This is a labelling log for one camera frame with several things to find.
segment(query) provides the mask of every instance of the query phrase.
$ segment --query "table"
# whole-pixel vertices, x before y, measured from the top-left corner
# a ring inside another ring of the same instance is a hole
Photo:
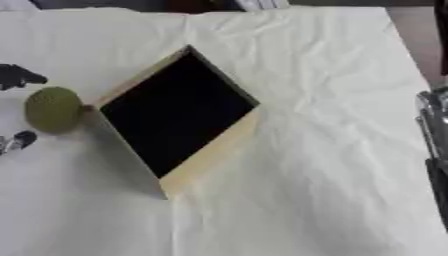
[[[414,123],[427,84],[383,8],[0,14],[0,58],[94,102],[185,44],[262,104],[256,134],[174,201],[86,117],[0,159],[1,255],[445,255]],[[0,131],[26,129],[0,95]],[[135,183],[133,175],[146,186]]]

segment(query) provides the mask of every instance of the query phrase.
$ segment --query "green ball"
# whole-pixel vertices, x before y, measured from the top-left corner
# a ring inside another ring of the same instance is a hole
[[[46,133],[73,129],[81,118],[82,102],[78,95],[62,87],[47,87],[32,94],[25,104],[28,123]]]

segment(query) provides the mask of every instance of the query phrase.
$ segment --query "metal object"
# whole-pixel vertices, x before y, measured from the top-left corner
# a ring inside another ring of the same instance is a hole
[[[37,140],[36,133],[32,131],[19,132],[11,139],[0,137],[0,156],[12,151],[24,149]]]
[[[448,75],[448,0],[436,0],[435,16],[442,45],[441,74]],[[429,180],[443,224],[448,231],[448,87],[417,95],[417,122],[430,158],[426,160]]]
[[[48,79],[17,65],[0,64],[0,91],[18,87],[23,88],[28,83],[45,84]],[[24,149],[37,140],[37,135],[31,131],[19,132],[11,139],[0,136],[0,156]]]
[[[419,93],[417,109],[430,158],[448,175],[448,87]]]
[[[23,88],[27,83],[45,84],[48,79],[17,65],[0,64],[0,91],[18,87]]]

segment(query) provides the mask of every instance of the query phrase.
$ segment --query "tennis ball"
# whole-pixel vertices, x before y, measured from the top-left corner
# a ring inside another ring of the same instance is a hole
[[[25,103],[28,123],[46,133],[63,133],[73,129],[81,118],[82,102],[73,91],[47,87],[32,94]]]

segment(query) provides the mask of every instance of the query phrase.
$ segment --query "box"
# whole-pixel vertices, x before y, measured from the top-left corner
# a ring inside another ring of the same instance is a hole
[[[259,103],[187,46],[100,99],[96,108],[168,198],[256,124]]]

